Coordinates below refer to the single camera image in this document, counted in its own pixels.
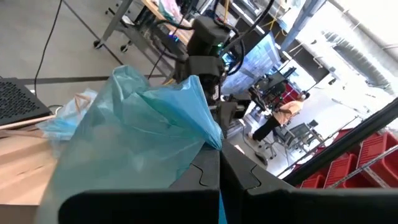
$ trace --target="orange shirt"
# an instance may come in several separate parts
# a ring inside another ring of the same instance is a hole
[[[292,116],[298,113],[303,108],[303,102],[301,101],[291,101],[281,106],[280,109],[289,110],[292,114],[283,113],[281,111],[273,112],[274,118],[279,122],[279,124],[285,124]]]

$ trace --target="black pants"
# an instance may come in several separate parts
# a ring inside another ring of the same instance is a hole
[[[268,121],[262,125],[257,131],[253,133],[253,139],[256,141],[261,141],[276,127],[280,126],[279,122],[274,118],[270,117]]]

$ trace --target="blue plastic bag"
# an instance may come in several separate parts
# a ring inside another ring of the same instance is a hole
[[[62,148],[72,138],[96,96],[97,92],[86,89],[83,93],[76,94],[73,100],[59,109],[54,119],[36,124],[44,137],[50,141],[54,157],[60,156]]]
[[[204,142],[221,149],[198,77],[152,88],[118,67],[62,152],[36,223],[57,223],[61,204],[86,190],[167,188]]]

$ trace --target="caster wheel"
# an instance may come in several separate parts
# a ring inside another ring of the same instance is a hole
[[[120,46],[120,51],[125,53],[128,50],[128,47],[126,45]]]
[[[96,49],[100,49],[102,47],[103,44],[100,44],[101,42],[99,40],[96,40],[93,42],[93,46]]]

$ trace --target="concrete floor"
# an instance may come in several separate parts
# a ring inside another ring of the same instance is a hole
[[[115,1],[67,0],[74,11],[101,37],[111,20],[105,10]],[[58,1],[0,0],[0,76],[34,78],[45,41],[55,17]],[[54,32],[45,53],[39,78],[107,76],[120,63],[105,49],[94,49],[96,37],[62,4]],[[119,47],[128,39],[115,32],[106,45],[124,64],[149,74],[153,64],[134,46],[125,54]],[[165,78],[151,78],[160,85]],[[38,97],[46,105],[64,104],[86,88],[98,91],[104,82],[37,85]]]

